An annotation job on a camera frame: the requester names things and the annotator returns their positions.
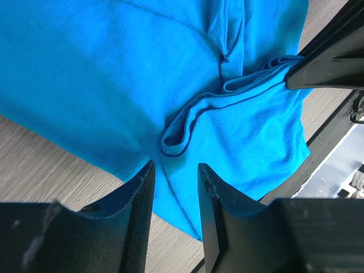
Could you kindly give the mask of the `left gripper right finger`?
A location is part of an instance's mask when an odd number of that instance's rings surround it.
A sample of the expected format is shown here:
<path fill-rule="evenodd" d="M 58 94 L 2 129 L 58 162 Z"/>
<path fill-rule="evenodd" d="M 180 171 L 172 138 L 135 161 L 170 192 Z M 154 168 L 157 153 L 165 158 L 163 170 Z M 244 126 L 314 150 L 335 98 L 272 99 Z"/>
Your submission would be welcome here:
<path fill-rule="evenodd" d="M 263 205 L 198 165 L 207 272 L 362 272 L 363 201 L 278 198 Z"/>

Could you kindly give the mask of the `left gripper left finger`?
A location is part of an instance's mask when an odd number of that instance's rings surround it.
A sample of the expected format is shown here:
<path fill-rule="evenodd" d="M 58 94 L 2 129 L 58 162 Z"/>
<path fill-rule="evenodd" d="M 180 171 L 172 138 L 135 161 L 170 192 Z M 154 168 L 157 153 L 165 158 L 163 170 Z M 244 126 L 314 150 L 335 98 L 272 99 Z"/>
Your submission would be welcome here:
<path fill-rule="evenodd" d="M 144 272 L 155 165 L 78 212 L 60 202 L 1 203 L 2 272 Z"/>

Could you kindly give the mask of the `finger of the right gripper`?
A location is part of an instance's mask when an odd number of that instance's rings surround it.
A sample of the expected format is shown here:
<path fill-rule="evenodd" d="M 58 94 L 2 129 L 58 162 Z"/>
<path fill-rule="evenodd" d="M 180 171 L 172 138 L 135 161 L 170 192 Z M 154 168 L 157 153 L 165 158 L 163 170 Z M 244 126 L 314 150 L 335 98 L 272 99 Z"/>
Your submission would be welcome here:
<path fill-rule="evenodd" d="M 304 59 L 287 74 L 286 84 L 290 89 L 363 90 L 363 28 Z"/>
<path fill-rule="evenodd" d="M 334 18 L 300 51 L 300 56 L 314 53 L 325 43 L 338 42 L 363 27 L 363 0 L 349 0 Z"/>

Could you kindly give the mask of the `blue t shirt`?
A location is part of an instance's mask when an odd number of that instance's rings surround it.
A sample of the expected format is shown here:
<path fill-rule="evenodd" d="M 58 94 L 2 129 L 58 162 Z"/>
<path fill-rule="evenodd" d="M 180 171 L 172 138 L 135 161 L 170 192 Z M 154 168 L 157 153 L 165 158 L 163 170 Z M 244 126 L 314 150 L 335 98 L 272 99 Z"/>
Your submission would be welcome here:
<path fill-rule="evenodd" d="M 201 239 L 197 166 L 259 200 L 309 155 L 300 58 L 307 1 L 2 1 L 1 113 L 132 178 Z"/>

